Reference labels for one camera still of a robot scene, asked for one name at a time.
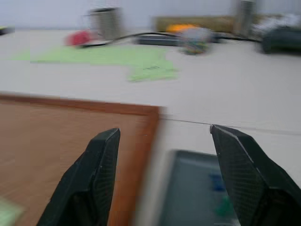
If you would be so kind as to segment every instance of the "green paper sheet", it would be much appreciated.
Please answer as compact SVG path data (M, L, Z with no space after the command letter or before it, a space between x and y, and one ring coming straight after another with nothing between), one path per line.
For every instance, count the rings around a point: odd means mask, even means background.
M13 226L22 212L20 206L0 198L0 226Z
M165 59L166 50L144 46L107 46L99 48L59 47L39 56L24 52L13 60L35 63L84 63L93 65L125 65L133 68L130 81L174 79L176 70Z

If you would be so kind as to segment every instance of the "white wall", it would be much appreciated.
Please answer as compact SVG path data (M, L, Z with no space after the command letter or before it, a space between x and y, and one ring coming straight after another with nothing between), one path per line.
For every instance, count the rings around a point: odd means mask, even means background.
M78 28L90 8L119 6L126 27L150 27L154 16L230 15L234 0L0 0L0 25ZM260 0L262 13L301 13L301 0Z

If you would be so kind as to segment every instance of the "yellow object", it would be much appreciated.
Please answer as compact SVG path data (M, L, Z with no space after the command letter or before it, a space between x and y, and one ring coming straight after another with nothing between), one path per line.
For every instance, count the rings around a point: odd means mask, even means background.
M177 33L184 29L194 28L194 27L197 27L197 26L195 26L193 24L173 24L173 25L169 25L167 27L166 32Z

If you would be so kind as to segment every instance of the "brown cork board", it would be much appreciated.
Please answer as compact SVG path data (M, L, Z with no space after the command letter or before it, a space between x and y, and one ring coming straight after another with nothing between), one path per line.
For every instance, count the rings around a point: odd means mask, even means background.
M130 224L158 125L156 106L0 94L0 196L37 224L63 173L96 134L120 128L109 226Z

